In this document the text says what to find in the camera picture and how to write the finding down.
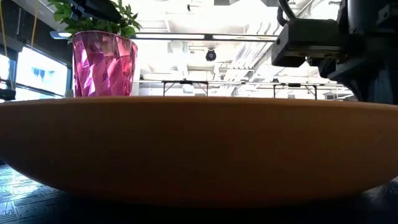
ceiling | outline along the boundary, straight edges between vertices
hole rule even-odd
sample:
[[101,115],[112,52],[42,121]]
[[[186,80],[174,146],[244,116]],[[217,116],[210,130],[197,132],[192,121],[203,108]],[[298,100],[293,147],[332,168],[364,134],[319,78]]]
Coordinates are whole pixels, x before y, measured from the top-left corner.
[[[13,0],[30,13],[35,1]],[[230,6],[215,6],[214,0],[123,0],[138,12],[141,32],[269,34],[282,30],[276,21],[276,7],[267,7],[261,0],[240,0]],[[53,20],[53,6],[40,0],[38,18],[55,30],[65,26]],[[301,18],[336,19],[338,6],[329,0],[290,0],[293,11]],[[250,81],[328,83],[319,77],[317,68],[304,64],[300,68],[271,66],[264,58],[270,43],[251,42],[183,42],[180,54],[170,41],[140,40],[139,66],[147,80]],[[217,59],[207,62],[208,49],[215,49]],[[220,87],[217,94],[231,95],[236,88]]]

dark floor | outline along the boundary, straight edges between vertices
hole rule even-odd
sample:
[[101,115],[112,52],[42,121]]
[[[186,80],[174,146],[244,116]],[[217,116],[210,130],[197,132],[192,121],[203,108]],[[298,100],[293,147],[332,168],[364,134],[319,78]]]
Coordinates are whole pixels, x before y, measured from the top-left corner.
[[217,210],[78,198],[0,166],[0,223],[398,223],[398,182],[353,198],[307,205]]

dome camera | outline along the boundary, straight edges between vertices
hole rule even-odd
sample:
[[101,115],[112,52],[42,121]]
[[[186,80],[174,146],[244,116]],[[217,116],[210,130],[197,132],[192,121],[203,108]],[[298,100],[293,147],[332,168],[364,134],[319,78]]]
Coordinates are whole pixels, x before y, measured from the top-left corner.
[[214,51],[214,49],[209,49],[209,51],[207,51],[207,54],[206,54],[206,60],[208,62],[213,62],[216,60],[216,58],[217,58],[217,54]]

window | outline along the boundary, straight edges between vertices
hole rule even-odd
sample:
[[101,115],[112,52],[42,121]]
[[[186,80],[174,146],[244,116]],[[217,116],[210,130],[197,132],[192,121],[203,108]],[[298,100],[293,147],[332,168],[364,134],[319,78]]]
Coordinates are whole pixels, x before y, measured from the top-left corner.
[[[67,72],[65,65],[26,47],[18,55],[17,83],[63,95],[67,87]],[[22,100],[23,96],[27,97],[23,100],[41,98],[40,93],[25,91],[17,89],[16,98],[19,100]]]
[[0,55],[0,78],[7,80],[10,69],[10,60],[3,55]]

pink vase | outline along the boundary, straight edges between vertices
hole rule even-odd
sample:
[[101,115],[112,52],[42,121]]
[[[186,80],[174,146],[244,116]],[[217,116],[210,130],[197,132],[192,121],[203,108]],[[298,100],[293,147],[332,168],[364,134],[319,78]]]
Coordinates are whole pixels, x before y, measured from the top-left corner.
[[73,36],[75,96],[130,96],[137,45],[101,31]]

